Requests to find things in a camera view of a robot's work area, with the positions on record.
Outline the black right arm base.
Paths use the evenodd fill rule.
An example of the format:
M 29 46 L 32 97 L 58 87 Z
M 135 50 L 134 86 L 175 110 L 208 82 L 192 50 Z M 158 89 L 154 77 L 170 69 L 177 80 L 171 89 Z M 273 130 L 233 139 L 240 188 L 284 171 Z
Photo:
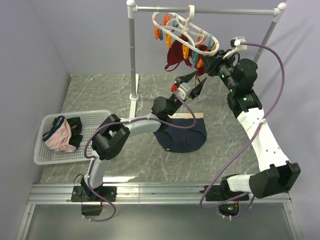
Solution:
M 205 200 L 208 202 L 223 202 L 227 199 L 236 197 L 243 194 L 241 191 L 233 192 L 228 186 L 213 185 L 212 188 L 205 196 Z M 218 206 L 218 211 L 223 217 L 235 217 L 240 213 L 240 201 L 248 201 L 250 198 L 248 195 L 236 198 L 233 201 Z

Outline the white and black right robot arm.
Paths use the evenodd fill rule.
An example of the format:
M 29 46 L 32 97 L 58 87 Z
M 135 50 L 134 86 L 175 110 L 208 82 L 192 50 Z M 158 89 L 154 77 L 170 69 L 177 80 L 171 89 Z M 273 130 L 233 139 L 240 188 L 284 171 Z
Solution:
M 252 193 L 261 199 L 291 190 L 301 168 L 292 163 L 277 143 L 265 117 L 263 106 L 253 90 L 258 65 L 247 58 L 219 51 L 201 58 L 205 72 L 218 76 L 229 93 L 227 103 L 245 130 L 258 160 L 256 174 L 233 174 L 221 180 L 220 194 L 226 200 L 237 194 Z

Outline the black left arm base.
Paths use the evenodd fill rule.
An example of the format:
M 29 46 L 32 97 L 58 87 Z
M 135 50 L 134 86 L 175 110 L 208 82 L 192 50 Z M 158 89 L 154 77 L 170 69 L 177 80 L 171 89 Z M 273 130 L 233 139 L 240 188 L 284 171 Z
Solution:
M 101 197 L 110 202 L 115 202 L 117 188 L 115 186 L 99 186 L 94 191 Z M 96 196 L 90 188 L 84 185 L 74 186 L 70 201 L 72 203 L 81 203 L 81 213 L 85 217 L 99 216 L 103 210 L 104 200 Z

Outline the navy blue underwear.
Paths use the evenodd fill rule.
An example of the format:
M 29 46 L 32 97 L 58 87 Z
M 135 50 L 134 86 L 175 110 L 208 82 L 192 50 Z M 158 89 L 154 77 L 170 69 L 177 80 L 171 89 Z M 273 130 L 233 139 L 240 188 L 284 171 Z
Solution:
M 207 130 L 204 114 L 194 114 L 196 124 L 192 128 L 181 129 L 167 126 L 166 129 L 155 132 L 158 143 L 168 152 L 190 153 L 199 150 L 207 140 Z

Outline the dark red lace bra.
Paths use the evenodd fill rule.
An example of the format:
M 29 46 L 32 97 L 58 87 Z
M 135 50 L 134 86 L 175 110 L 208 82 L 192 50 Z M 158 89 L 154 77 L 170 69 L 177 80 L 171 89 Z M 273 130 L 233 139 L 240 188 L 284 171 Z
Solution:
M 200 82 L 200 76 L 205 74 L 204 67 L 201 67 L 200 69 L 197 68 L 197 66 L 194 66 L 192 61 L 192 51 L 189 50 L 189 58 L 184 59 L 183 57 L 183 49 L 182 49 L 182 43 L 175 40 L 172 43 L 171 48 L 168 50 L 167 57 L 166 57 L 166 65 L 164 66 L 164 70 L 166 72 L 172 72 L 174 71 L 181 63 L 184 63 L 187 67 L 193 68 L 197 70 L 196 80 Z

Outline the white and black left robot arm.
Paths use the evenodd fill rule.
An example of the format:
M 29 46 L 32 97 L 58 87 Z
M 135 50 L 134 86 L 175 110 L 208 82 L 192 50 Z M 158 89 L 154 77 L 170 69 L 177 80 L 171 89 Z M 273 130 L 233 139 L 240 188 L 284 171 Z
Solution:
M 96 201 L 105 197 L 103 177 L 108 162 L 119 155 L 130 137 L 152 133 L 164 149 L 174 153 L 194 152 L 204 145 L 207 132 L 203 117 L 190 110 L 190 118 L 175 118 L 181 106 L 190 109 L 186 100 L 200 95 L 205 78 L 194 88 L 188 85 L 197 76 L 197 71 L 178 76 L 171 87 L 171 96 L 155 98 L 151 112 L 145 116 L 119 118 L 111 114 L 102 122 L 84 147 L 84 157 L 90 160 L 88 171 L 80 181 L 86 199 Z

